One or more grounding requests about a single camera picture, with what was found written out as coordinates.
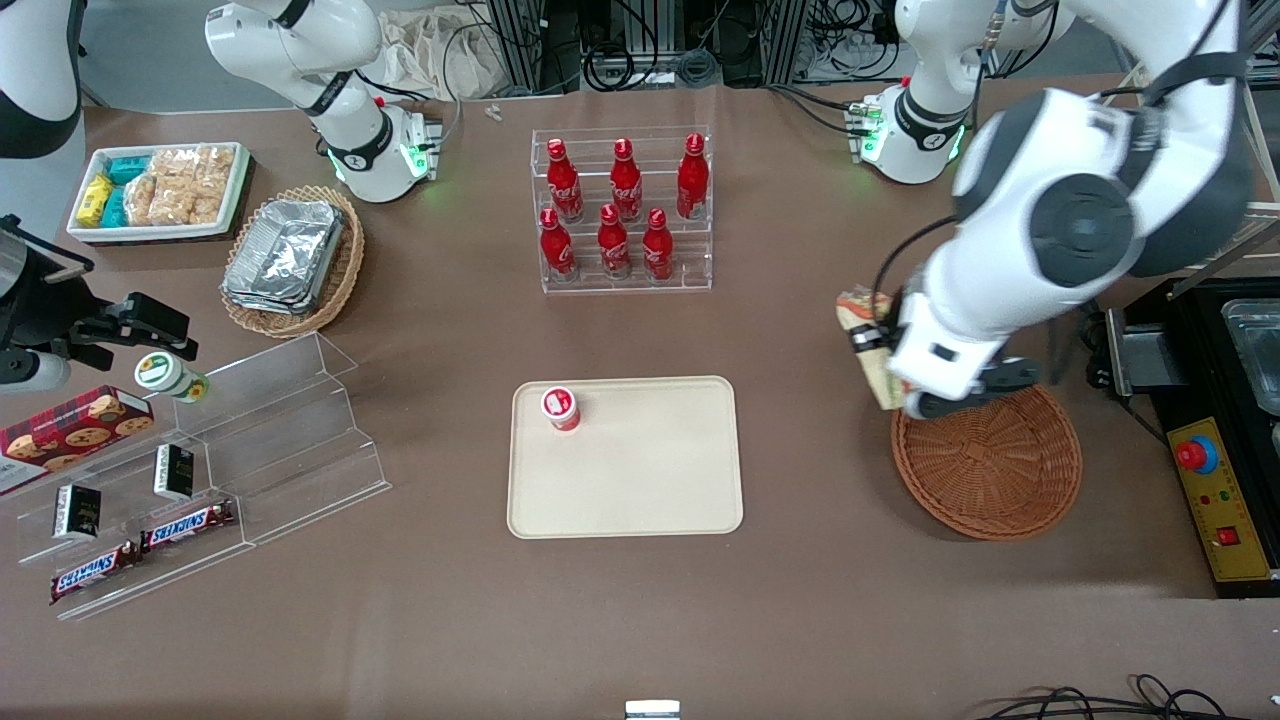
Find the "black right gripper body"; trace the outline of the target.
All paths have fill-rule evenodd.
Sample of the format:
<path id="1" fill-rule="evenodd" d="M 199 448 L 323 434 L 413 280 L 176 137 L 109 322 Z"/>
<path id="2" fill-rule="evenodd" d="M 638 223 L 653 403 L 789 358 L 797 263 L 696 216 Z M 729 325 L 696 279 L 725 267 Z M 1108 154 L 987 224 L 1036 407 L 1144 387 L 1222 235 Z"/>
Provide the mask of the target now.
<path id="1" fill-rule="evenodd" d="M 3 348 L 33 348 L 67 337 L 97 315 L 97 297 L 84 277 L 93 261 L 20 228 L 5 215 L 3 232 Z"/>

